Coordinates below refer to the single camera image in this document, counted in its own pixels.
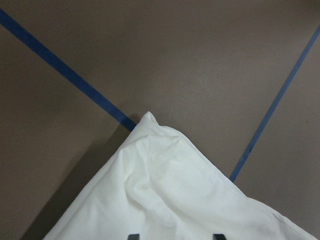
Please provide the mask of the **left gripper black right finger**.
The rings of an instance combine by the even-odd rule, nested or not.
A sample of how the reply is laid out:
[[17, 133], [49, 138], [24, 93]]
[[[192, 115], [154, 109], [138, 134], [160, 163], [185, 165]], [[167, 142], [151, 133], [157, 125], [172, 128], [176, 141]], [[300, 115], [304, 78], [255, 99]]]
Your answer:
[[213, 240], [227, 240], [226, 236], [222, 233], [214, 233], [212, 239]]

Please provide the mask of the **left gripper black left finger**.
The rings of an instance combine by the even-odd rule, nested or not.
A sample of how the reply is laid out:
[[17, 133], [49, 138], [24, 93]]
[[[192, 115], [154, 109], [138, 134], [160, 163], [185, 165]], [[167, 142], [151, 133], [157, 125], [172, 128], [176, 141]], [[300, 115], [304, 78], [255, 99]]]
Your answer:
[[127, 237], [127, 240], [140, 240], [140, 234], [139, 233], [129, 234]]

